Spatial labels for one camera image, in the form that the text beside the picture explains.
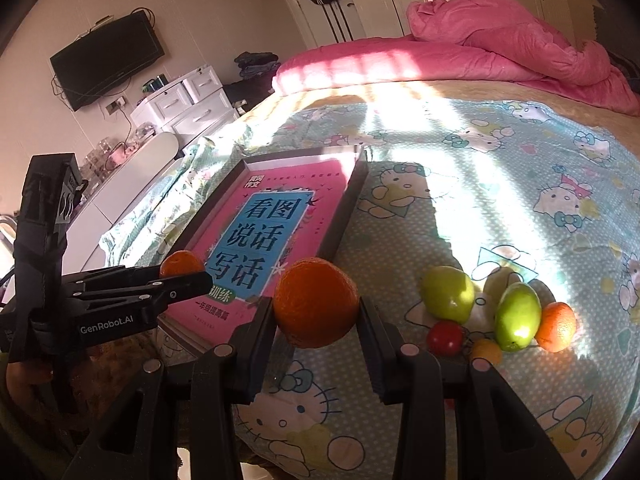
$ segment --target green sleeve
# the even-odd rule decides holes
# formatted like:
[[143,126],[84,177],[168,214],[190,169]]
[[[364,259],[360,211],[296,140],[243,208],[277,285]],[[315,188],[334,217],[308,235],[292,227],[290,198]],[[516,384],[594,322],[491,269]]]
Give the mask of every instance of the green sleeve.
[[9,439],[47,479],[58,480],[64,474],[71,457],[62,448],[48,449],[38,443],[20,424],[20,418],[15,414],[17,408],[6,389],[7,363],[8,355],[0,353],[0,426]]

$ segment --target orange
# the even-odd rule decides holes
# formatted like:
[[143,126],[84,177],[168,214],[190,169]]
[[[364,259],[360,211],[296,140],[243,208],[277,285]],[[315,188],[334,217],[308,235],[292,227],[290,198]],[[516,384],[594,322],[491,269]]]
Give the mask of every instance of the orange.
[[160,265],[160,277],[180,276],[202,272],[204,264],[191,251],[175,251],[164,259]]
[[575,334],[575,314],[569,305],[556,301],[542,310],[536,341],[547,352],[559,352],[571,344]]
[[502,350],[498,343],[491,339],[479,339],[471,347],[469,361],[482,358],[489,361],[493,366],[497,366],[502,362]]
[[322,258],[304,258],[283,272],[273,293],[273,313],[298,348],[338,341],[355,324],[359,296],[353,280]]

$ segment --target cabinet door handle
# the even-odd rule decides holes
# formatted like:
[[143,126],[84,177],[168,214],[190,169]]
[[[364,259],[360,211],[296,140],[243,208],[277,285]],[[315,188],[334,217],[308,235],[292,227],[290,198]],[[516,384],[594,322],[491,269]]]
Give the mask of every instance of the cabinet door handle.
[[200,117],[196,117],[193,122],[197,123],[198,121],[203,120],[206,116],[208,116],[211,113],[211,110],[204,110],[204,113],[200,116]]

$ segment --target pink blanket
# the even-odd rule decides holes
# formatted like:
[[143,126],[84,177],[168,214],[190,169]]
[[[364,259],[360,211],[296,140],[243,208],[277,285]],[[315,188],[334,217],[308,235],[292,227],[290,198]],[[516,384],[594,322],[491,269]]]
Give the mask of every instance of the pink blanket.
[[413,36],[370,38],[303,52],[285,62],[279,94],[415,80],[513,81],[629,115],[638,98],[605,49],[582,52],[515,0],[433,0],[407,10]]

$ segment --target black flat screen tv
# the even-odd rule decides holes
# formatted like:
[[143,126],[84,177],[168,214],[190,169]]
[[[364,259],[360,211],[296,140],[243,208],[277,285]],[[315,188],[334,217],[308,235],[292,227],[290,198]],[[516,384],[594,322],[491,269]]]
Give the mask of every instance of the black flat screen tv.
[[107,23],[50,58],[73,109],[93,103],[150,66],[164,50],[144,10]]

